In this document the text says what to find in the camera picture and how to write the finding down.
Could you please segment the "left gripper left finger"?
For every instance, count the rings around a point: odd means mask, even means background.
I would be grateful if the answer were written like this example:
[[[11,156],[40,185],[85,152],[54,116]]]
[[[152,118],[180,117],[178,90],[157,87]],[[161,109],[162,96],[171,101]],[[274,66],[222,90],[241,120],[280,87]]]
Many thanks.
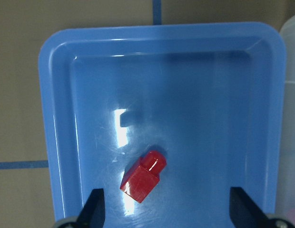
[[[93,189],[80,214],[59,220],[55,228],[102,228],[105,223],[103,189]]]

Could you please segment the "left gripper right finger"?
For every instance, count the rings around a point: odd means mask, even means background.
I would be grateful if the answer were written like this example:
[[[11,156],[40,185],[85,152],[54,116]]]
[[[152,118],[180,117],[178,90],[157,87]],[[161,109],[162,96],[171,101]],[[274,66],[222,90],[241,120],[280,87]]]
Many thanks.
[[[265,214],[241,187],[230,188],[229,217],[235,228],[295,228],[290,220]]]

